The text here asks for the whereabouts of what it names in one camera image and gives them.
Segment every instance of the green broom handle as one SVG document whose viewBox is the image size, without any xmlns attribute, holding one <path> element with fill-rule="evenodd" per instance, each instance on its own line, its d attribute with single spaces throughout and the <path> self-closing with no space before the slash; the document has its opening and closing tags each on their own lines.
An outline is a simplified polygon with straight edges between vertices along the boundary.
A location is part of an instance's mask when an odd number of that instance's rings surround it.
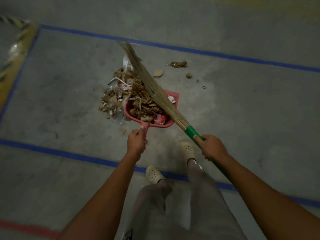
<svg viewBox="0 0 320 240">
<path fill-rule="evenodd" d="M 185 133 L 188 135 L 188 137 L 191 138 L 191 140 L 194 141 L 195 144 L 197 144 L 197 146 L 199 147 L 199 144 L 195 141 L 195 139 L 193 138 L 194 136 L 198 136 L 201 138 L 202 141 L 205 141 L 205 139 L 203 139 L 198 132 L 196 132 L 196 130 L 189 125 L 188 128 L 186 129 Z M 227 172 L 216 162 L 213 162 L 214 165 L 220 170 L 221 173 L 223 173 L 224 176 L 226 176 L 227 179 L 229 179 Z"/>
</svg>

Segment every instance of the foot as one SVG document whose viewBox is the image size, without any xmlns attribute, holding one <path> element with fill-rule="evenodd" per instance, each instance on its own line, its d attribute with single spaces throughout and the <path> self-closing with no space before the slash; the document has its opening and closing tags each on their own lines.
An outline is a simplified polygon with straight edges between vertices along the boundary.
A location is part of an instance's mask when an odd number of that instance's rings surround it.
<svg viewBox="0 0 320 240">
<path fill-rule="evenodd" d="M 166 179 L 159 169 L 154 166 L 149 166 L 146 168 L 146 178 L 152 184 L 157 184 L 160 180 Z"/>
<path fill-rule="evenodd" d="M 185 161 L 186 165 L 188 165 L 190 161 L 193 161 L 195 164 L 197 164 L 196 157 L 195 157 L 195 149 L 190 142 L 187 142 L 187 141 L 181 142 L 180 148 L 182 152 L 182 158 Z"/>
</svg>

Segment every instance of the hand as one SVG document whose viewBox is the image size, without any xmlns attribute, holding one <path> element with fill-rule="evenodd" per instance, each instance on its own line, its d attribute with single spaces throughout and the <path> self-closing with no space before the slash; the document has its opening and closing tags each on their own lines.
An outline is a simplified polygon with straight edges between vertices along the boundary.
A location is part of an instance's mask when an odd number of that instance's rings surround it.
<svg viewBox="0 0 320 240">
<path fill-rule="evenodd" d="M 229 153 L 222 141 L 213 135 L 202 135 L 206 141 L 202 141 L 200 137 L 194 136 L 194 140 L 199 144 L 202 155 L 209 160 L 220 162 L 229 157 Z"/>
<path fill-rule="evenodd" d="M 140 159 L 141 154 L 146 149 L 146 144 L 148 141 L 146 140 L 145 129 L 142 126 L 140 130 L 134 130 L 130 133 L 128 137 L 128 151 L 127 154 L 134 155 Z"/>
</svg>

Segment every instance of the dustpan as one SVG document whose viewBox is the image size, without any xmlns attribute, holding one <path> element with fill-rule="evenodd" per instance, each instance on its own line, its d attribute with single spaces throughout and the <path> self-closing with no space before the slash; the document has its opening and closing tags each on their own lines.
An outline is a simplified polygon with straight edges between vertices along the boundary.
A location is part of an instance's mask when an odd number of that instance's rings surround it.
<svg viewBox="0 0 320 240">
<path fill-rule="evenodd" d="M 180 94 L 176 93 L 176 92 L 167 91 L 167 90 L 164 90 L 164 92 L 167 95 L 174 97 L 174 100 L 176 102 L 173 105 L 175 106 L 175 108 L 177 108 Z M 124 114 L 129 119 L 131 119 L 133 121 L 136 121 L 136 122 L 140 123 L 141 125 L 143 125 L 143 127 L 145 128 L 145 134 L 146 135 L 147 135 L 147 131 L 148 131 L 150 126 L 158 127 L 158 128 L 168 128 L 168 127 L 170 127 L 170 126 L 172 126 L 174 124 L 174 120 L 172 118 L 170 118 L 170 117 L 169 117 L 168 121 L 164 125 L 151 124 L 151 123 L 148 123 L 148 122 L 145 122 L 145 121 L 141 121 L 139 119 L 136 119 L 136 118 L 132 117 L 131 114 L 130 114 L 130 107 L 131 107 L 132 102 L 133 102 L 132 100 L 127 100 L 127 102 L 125 103 L 125 106 L 124 106 Z"/>
</svg>

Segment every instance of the person's left hand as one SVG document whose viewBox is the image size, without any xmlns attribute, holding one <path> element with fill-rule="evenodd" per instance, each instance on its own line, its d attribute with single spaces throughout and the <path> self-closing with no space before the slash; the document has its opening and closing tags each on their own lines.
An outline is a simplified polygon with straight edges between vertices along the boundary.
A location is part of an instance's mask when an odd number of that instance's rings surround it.
<svg viewBox="0 0 320 240">
<path fill-rule="evenodd" d="M 140 159 L 141 154 L 146 149 L 148 141 L 145 136 L 145 128 L 142 126 L 140 130 L 134 130 L 128 137 L 127 154 L 137 156 Z"/>
</svg>

